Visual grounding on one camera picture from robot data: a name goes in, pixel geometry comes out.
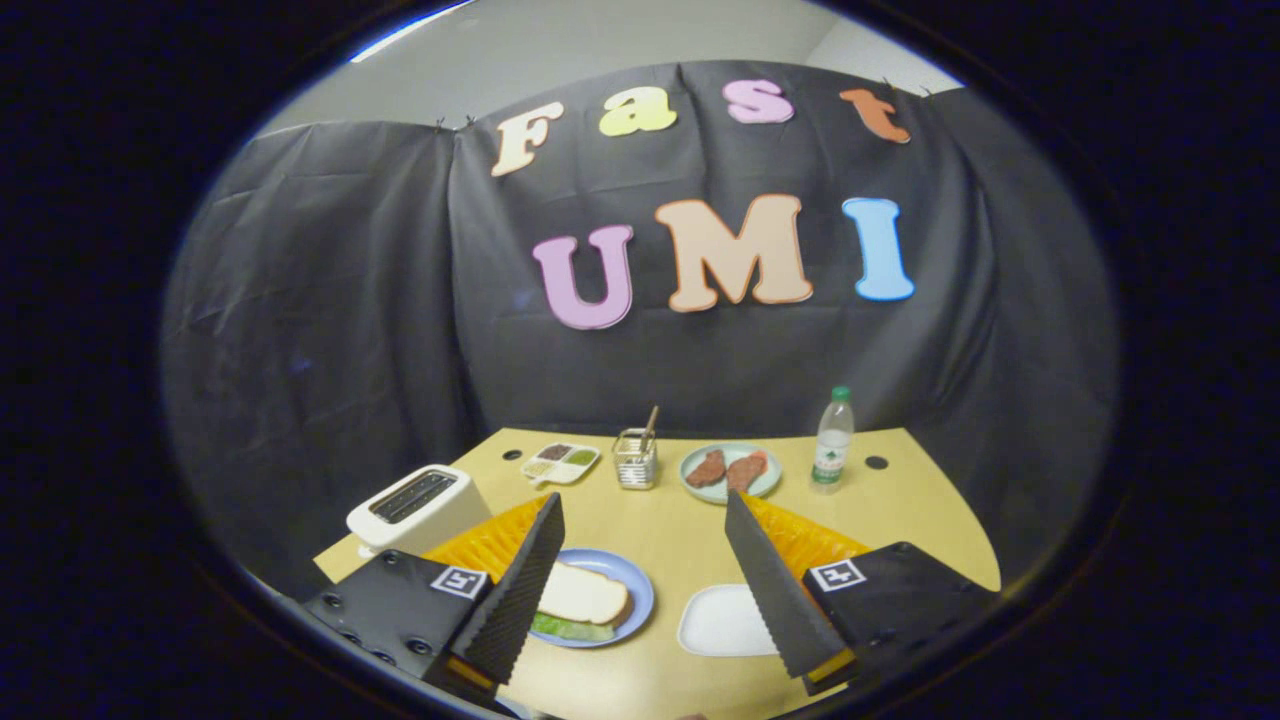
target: wooden table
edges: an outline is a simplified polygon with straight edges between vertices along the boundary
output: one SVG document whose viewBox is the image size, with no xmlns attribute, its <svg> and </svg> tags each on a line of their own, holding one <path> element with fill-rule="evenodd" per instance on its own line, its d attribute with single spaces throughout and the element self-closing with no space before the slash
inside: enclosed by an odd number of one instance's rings
<svg viewBox="0 0 1280 720">
<path fill-rule="evenodd" d="M 603 456 L 577 483 L 535 491 L 520 466 L 554 441 L 589 445 Z M 568 720 L 675 720 L 694 712 L 709 720 L 753 720 L 815 700 L 799 679 L 787 676 L 778 656 L 701 657 L 676 641 L 695 592 L 746 582 L 724 537 L 724 506 L 698 500 L 680 482 L 680 461 L 708 442 L 659 437 L 658 483 L 649 491 L 618 486 L 612 437 L 503 429 L 453 462 L 474 478 L 494 514 L 558 491 L 564 547 L 607 550 L 631 560 L 649 575 L 657 594 L 649 621 L 613 646 L 570 650 L 530 635 L 500 696 Z M 858 433 L 844 486 L 831 496 L 809 489 L 813 437 L 748 442 L 767 447 L 782 464 L 769 502 L 872 548 L 910 541 L 979 585 L 1000 589 L 996 555 L 977 518 L 905 429 Z M 503 460 L 508 450 L 524 455 Z M 888 466 L 868 468 L 864 459 L 872 455 Z M 365 562 L 358 544 L 347 536 L 315 562 L 338 582 Z"/>
</svg>

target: metal utensil holder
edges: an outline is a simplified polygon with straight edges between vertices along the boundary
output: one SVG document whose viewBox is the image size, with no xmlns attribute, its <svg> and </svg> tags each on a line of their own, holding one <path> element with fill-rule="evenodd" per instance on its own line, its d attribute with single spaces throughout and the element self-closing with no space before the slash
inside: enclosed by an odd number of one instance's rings
<svg viewBox="0 0 1280 720">
<path fill-rule="evenodd" d="M 646 436 L 645 428 L 622 430 L 613 441 L 613 464 L 623 488 L 652 488 L 658 478 L 658 441 L 653 433 Z"/>
</svg>

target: water bottle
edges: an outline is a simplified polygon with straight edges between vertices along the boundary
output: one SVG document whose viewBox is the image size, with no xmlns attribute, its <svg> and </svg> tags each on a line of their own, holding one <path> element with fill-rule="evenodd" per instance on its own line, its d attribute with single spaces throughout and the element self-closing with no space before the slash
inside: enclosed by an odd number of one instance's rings
<svg viewBox="0 0 1280 720">
<path fill-rule="evenodd" d="M 814 492 L 831 495 L 840 488 L 840 474 L 852 439 L 854 409 L 849 406 L 849 388 L 840 386 L 831 391 L 831 405 L 818 423 L 818 450 L 809 483 Z"/>
</svg>

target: chopstick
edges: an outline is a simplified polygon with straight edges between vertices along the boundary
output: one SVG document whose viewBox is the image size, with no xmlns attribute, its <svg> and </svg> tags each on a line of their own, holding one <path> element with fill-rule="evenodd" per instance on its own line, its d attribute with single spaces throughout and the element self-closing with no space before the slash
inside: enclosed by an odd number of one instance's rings
<svg viewBox="0 0 1280 720">
<path fill-rule="evenodd" d="M 640 452 L 649 448 L 649 441 L 653 439 L 653 425 L 658 421 L 658 406 L 653 406 L 653 413 L 649 413 L 649 424 L 644 428 L 644 436 L 640 438 Z"/>
</svg>

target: letter m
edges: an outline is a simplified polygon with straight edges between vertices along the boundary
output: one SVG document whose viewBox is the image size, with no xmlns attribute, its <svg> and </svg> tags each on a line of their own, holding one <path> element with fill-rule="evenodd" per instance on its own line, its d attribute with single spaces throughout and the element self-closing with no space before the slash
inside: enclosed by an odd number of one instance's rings
<svg viewBox="0 0 1280 720">
<path fill-rule="evenodd" d="M 746 297 L 751 273 L 760 266 L 760 282 L 751 291 L 765 304 L 800 302 L 813 295 L 804 277 L 796 215 L 800 200 L 791 195 L 762 195 L 751 201 L 742 231 L 733 236 L 719 215 L 701 200 L 668 202 L 654 213 L 671 229 L 676 251 L 678 290 L 668 305 L 677 313 L 696 313 L 716 305 L 718 296 L 707 286 L 707 270 L 735 305 Z"/>
</svg>

